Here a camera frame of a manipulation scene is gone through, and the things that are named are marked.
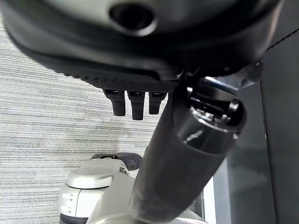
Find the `black plastic part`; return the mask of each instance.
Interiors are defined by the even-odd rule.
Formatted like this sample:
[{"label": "black plastic part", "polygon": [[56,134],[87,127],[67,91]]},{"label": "black plastic part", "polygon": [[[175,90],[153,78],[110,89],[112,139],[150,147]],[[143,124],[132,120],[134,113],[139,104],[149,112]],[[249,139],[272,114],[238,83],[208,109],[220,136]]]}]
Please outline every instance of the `black plastic part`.
[{"label": "black plastic part", "polygon": [[110,18],[122,28],[138,31],[148,27],[154,20],[153,13],[137,4],[119,4],[109,12]]},{"label": "black plastic part", "polygon": [[125,91],[103,90],[105,96],[111,100],[115,116],[126,115]]},{"label": "black plastic part", "polygon": [[142,157],[136,153],[115,153],[115,154],[97,153],[92,156],[91,160],[103,159],[103,158],[121,160],[126,165],[129,171],[139,169],[142,162]]},{"label": "black plastic part", "polygon": [[142,120],[145,92],[128,91],[128,97],[131,100],[133,120]]},{"label": "black plastic part", "polygon": [[59,224],[86,224],[88,218],[79,218],[60,214]]},{"label": "black plastic part", "polygon": [[160,104],[166,94],[165,92],[149,92],[149,114],[159,114]]},{"label": "black plastic part", "polygon": [[130,210],[147,223],[167,223],[194,201],[232,147],[233,132],[244,123],[228,133],[211,128],[193,116],[184,95],[169,95],[134,184]]}]

